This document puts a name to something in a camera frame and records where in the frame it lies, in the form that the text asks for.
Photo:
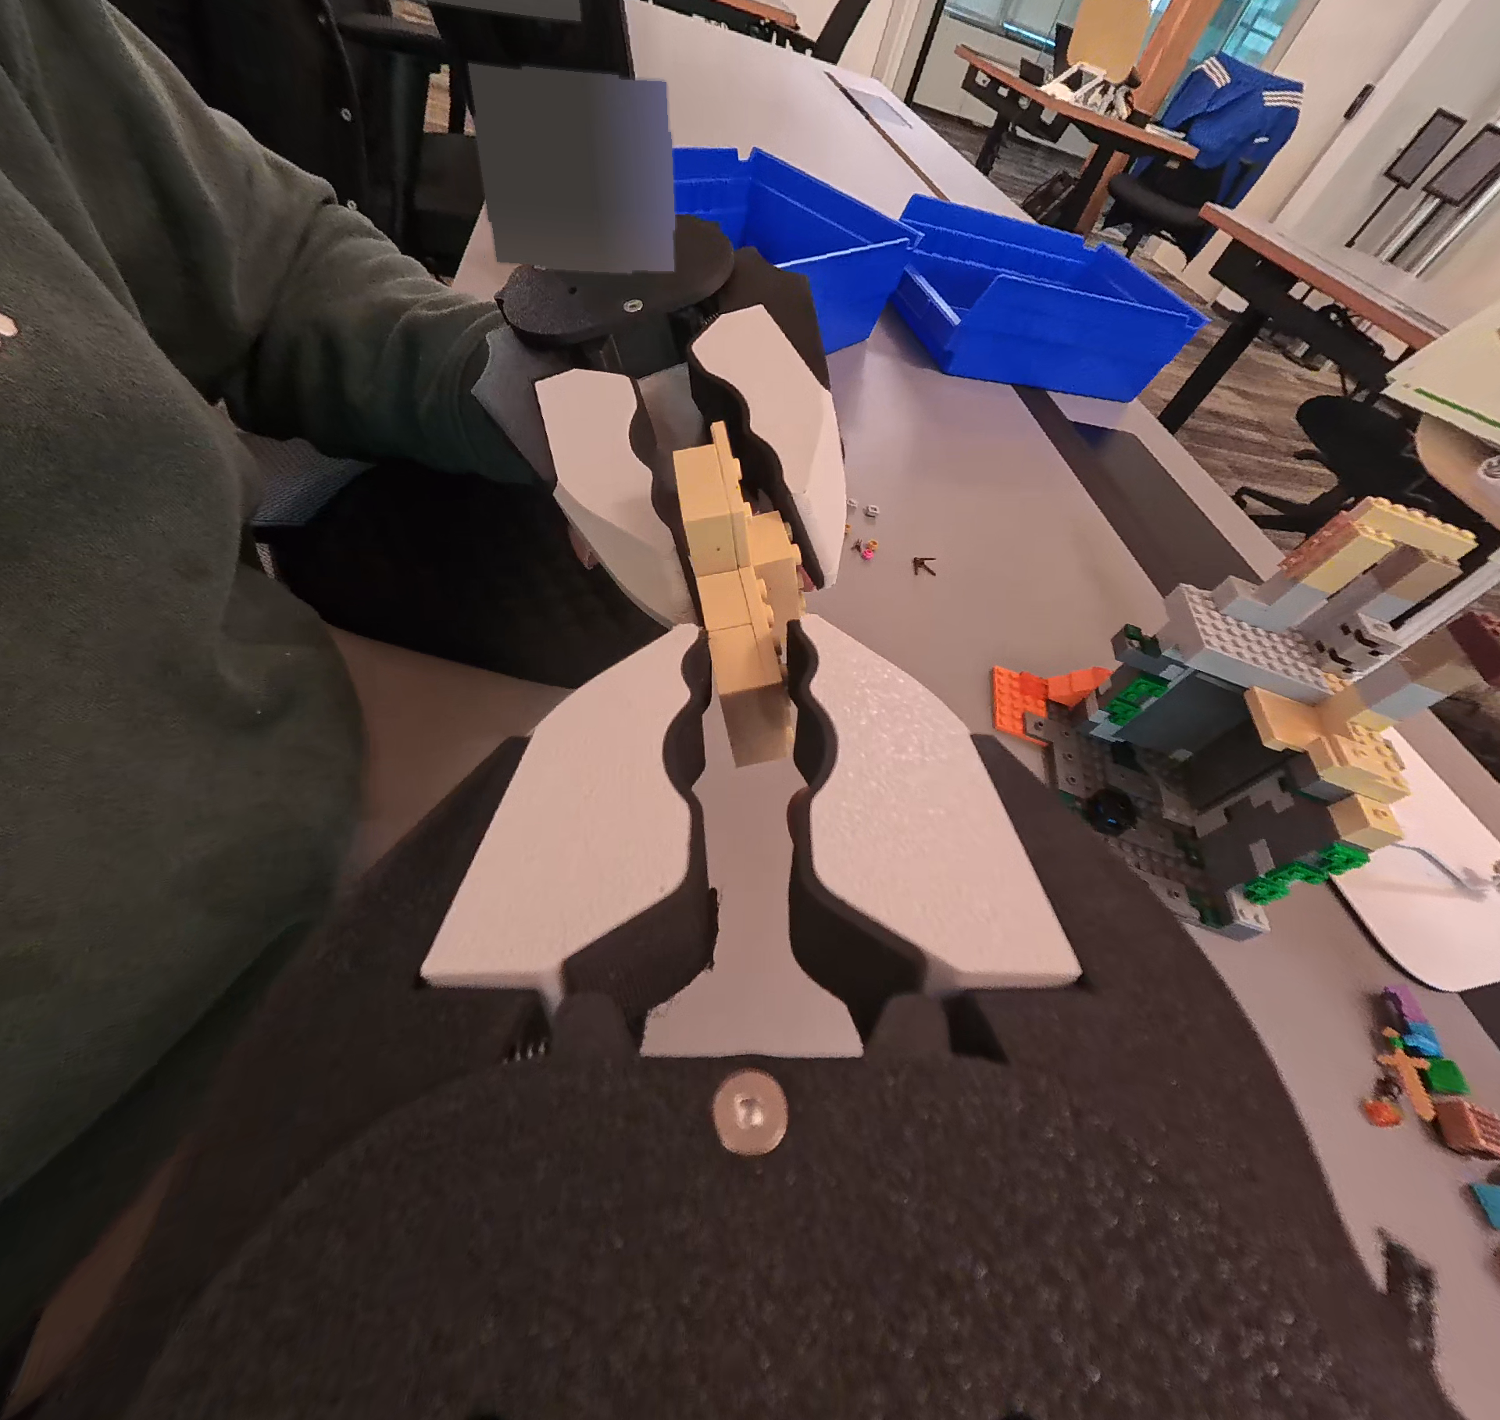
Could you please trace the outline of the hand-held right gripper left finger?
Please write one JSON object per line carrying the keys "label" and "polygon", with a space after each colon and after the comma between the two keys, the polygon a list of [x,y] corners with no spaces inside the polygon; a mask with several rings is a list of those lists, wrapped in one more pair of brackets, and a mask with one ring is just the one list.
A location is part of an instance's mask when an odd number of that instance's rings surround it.
{"label": "hand-held right gripper left finger", "polygon": [[695,783],[708,638],[669,629],[502,752],[514,768],[422,960],[433,988],[677,993],[712,961]]}

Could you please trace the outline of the blue plastic bin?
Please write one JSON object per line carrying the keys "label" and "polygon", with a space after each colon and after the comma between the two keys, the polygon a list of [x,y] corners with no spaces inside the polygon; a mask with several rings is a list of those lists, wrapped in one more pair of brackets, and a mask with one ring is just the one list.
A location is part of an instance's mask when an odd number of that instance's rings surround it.
{"label": "blue plastic bin", "polygon": [[754,148],[672,150],[676,209],[805,276],[828,353],[865,341],[909,261],[909,227]]}
{"label": "blue plastic bin", "polygon": [[1022,219],[909,197],[891,304],[950,376],[1132,400],[1207,319],[1116,251]]}

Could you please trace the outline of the grey brick castle model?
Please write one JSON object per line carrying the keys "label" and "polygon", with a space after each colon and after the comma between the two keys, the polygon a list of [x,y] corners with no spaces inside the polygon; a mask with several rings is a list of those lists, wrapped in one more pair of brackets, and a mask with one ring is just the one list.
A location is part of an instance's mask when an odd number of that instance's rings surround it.
{"label": "grey brick castle model", "polygon": [[1235,939],[1297,885],[1407,842],[1392,729],[1497,685],[1497,618],[1474,610],[1482,536],[1366,495],[1266,579],[1176,585],[1114,662],[990,672],[993,724],[1045,750],[1060,800],[1183,921]]}

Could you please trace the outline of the tan brick plate assembly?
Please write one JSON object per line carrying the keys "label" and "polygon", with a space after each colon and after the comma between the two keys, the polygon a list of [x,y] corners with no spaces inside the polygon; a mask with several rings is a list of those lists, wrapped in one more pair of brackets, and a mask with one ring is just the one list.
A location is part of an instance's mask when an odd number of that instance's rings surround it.
{"label": "tan brick plate assembly", "polygon": [[754,512],[728,428],[672,456],[687,557],[698,588],[734,762],[787,759],[797,708],[785,687],[785,631],[801,616],[801,551],[777,510]]}

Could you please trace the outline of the blue jacket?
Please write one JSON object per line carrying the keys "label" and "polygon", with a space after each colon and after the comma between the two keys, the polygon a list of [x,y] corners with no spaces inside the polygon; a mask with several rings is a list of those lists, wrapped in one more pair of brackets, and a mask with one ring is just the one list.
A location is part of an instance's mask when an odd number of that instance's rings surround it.
{"label": "blue jacket", "polygon": [[1188,73],[1156,122],[1183,135],[1202,170],[1266,166],[1292,137],[1304,83],[1215,54]]}

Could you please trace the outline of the white book stand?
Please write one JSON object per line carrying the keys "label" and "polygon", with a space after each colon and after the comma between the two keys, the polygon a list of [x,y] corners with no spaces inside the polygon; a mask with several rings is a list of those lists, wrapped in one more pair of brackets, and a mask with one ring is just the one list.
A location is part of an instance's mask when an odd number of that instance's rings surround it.
{"label": "white book stand", "polygon": [[[1477,435],[1464,420],[1423,417],[1415,430],[1421,466],[1438,484],[1471,505],[1492,530],[1498,523],[1497,430]],[[1439,629],[1451,629],[1459,610],[1497,588],[1497,543],[1489,559],[1399,623],[1402,651],[1435,651]],[[1407,764],[1412,795],[1397,806],[1403,836],[1381,849],[1366,868],[1340,880],[1341,893],[1377,948],[1410,978],[1441,993],[1466,993],[1497,983],[1497,785],[1464,785],[1484,770],[1420,710],[1417,680],[1379,705],[1395,716],[1395,746]]]}

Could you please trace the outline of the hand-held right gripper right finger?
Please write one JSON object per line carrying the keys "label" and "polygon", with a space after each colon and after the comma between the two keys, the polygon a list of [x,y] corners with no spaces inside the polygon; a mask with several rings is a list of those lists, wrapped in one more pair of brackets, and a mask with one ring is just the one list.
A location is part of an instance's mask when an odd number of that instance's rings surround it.
{"label": "hand-held right gripper right finger", "polygon": [[787,670],[803,971],[824,989],[1075,983],[1078,955],[993,778],[1009,754],[833,623],[792,623]]}

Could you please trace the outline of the instruction booklet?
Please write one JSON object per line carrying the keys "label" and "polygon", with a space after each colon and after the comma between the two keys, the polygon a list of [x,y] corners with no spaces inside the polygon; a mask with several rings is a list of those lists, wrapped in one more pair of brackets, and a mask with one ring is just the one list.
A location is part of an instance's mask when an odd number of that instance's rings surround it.
{"label": "instruction booklet", "polygon": [[1479,312],[1395,363],[1385,391],[1399,402],[1498,445],[1497,309]]}

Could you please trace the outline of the wooden desk with black legs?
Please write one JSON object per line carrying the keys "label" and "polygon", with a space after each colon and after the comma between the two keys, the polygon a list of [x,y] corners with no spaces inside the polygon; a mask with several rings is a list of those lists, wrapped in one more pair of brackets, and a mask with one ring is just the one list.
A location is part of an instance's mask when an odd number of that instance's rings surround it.
{"label": "wooden desk with black legs", "polygon": [[1459,317],[1446,310],[1418,278],[1372,255],[1341,247],[1325,250],[1242,209],[1206,204],[1201,217],[1228,238],[1210,276],[1243,297],[1245,309],[1228,322],[1163,409],[1160,422],[1168,433],[1178,433],[1186,425],[1266,328],[1279,328],[1304,341],[1309,353],[1335,363],[1359,387],[1384,387],[1384,376],[1395,359],[1354,330],[1333,323],[1322,309],[1295,299],[1291,291],[1297,284],[1327,296],[1330,307],[1369,323],[1403,351],[1426,346],[1459,323]]}
{"label": "wooden desk with black legs", "polygon": [[1066,232],[1089,232],[1098,211],[1089,211],[1106,181],[1117,155],[1129,160],[1168,155],[1183,162],[1197,157],[1197,148],[1179,135],[1171,135],[1152,121],[1135,124],[1114,117],[1076,101],[1048,94],[1044,90],[1040,67],[1014,70],[986,58],[978,49],[959,44],[954,54],[965,62],[962,88],[967,96],[993,109],[996,117],[975,158],[975,170],[988,176],[995,166],[1008,130],[1057,144],[1068,127],[1076,127],[1094,147],[1084,162],[1070,193],[1045,214],[1032,217],[1044,225]]}

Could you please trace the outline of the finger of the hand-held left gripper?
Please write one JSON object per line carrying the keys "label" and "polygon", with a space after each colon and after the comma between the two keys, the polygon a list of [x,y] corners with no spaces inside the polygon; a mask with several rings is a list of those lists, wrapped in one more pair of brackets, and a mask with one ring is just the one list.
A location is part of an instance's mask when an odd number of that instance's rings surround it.
{"label": "finger of the hand-held left gripper", "polygon": [[837,580],[846,472],[829,389],[762,305],[723,312],[689,346],[700,413],[725,423],[749,489],[792,528],[813,588]]}
{"label": "finger of the hand-held left gripper", "polygon": [[654,443],[643,395],[620,373],[572,368],[535,382],[553,497],[628,600],[664,624],[698,620],[679,546],[654,500],[654,472],[631,435]]}

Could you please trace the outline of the framed wall picture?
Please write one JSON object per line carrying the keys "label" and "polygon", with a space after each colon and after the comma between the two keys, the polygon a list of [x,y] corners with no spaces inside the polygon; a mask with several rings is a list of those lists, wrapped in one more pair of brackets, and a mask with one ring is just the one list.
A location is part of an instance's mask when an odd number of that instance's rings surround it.
{"label": "framed wall picture", "polygon": [[1384,168],[1385,179],[1394,188],[1413,188],[1464,126],[1466,117],[1446,109],[1435,109],[1431,117],[1420,126],[1415,135]]}
{"label": "framed wall picture", "polygon": [[1444,207],[1467,209],[1498,176],[1498,126],[1484,124],[1423,184],[1423,194]]}

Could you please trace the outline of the pile of colourful toy figures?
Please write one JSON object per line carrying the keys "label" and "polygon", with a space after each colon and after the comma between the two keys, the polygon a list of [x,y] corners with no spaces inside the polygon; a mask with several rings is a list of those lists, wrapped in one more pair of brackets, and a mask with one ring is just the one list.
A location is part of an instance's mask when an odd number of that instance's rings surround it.
{"label": "pile of colourful toy figures", "polygon": [[1385,984],[1371,997],[1376,1076],[1359,1099],[1367,1125],[1381,1130],[1413,1123],[1431,1145],[1480,1164],[1464,1182],[1472,1210],[1498,1231],[1498,1114],[1472,1092],[1467,1074],[1446,1053],[1413,988]]}

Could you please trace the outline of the person's left forearm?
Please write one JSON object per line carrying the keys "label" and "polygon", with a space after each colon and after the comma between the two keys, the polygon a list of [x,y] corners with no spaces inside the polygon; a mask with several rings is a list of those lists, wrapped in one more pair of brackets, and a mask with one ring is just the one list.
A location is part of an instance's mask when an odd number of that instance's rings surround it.
{"label": "person's left forearm", "polygon": [[327,456],[535,482],[474,397],[496,307],[443,286],[234,119],[209,119],[191,345],[236,422]]}

